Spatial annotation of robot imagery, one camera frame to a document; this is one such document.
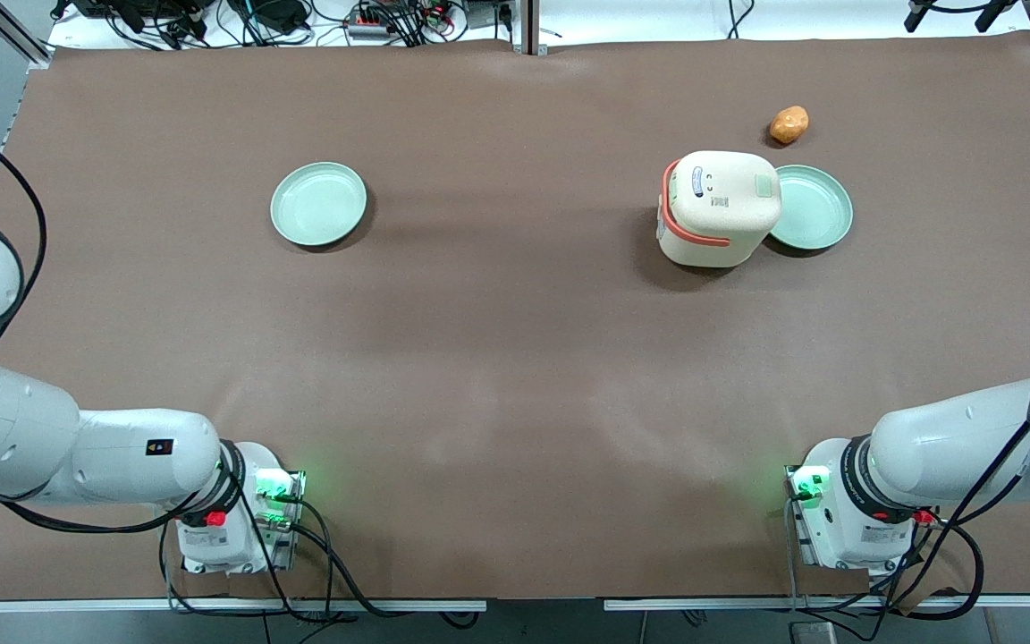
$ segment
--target sticker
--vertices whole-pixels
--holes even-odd
[[[229,543],[226,529],[184,530],[185,546],[224,546]]]
[[[907,529],[900,526],[866,526],[861,531],[863,543],[896,543],[906,537]]]
[[[173,440],[171,437],[157,437],[145,441],[145,454],[147,456],[168,456],[173,453]]]

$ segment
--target power strip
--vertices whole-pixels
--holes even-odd
[[[372,11],[360,11],[360,5],[352,7],[348,13],[348,36],[352,40],[388,40],[388,25]]]

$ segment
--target button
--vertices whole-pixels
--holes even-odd
[[[756,174],[753,176],[753,189],[759,197],[774,196],[774,182],[767,174]]]

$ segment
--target white rice cooker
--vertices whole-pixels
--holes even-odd
[[[767,160],[698,151],[662,176],[658,245],[676,264],[731,268],[755,251],[782,215],[782,187]]]

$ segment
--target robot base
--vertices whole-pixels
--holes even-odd
[[[794,494],[817,494],[796,502],[796,534],[805,564],[857,570],[884,576],[896,570],[912,544],[911,520],[886,523],[858,510],[842,482],[842,453],[850,440],[824,440],[810,450],[804,465],[788,469]]]
[[[265,547],[277,570],[289,570],[294,564],[297,533],[287,530],[289,523],[300,520],[299,503],[282,503],[266,497],[259,471],[286,474],[287,481],[282,497],[303,499],[306,478],[303,472],[283,472],[281,464],[269,448],[255,443],[238,443],[237,449],[245,461],[245,480],[242,482],[244,500],[254,516],[249,516],[245,503],[238,501],[226,512],[224,526],[188,527],[178,522],[182,566],[192,573],[261,573],[268,570]],[[256,531],[265,539],[256,541]]]

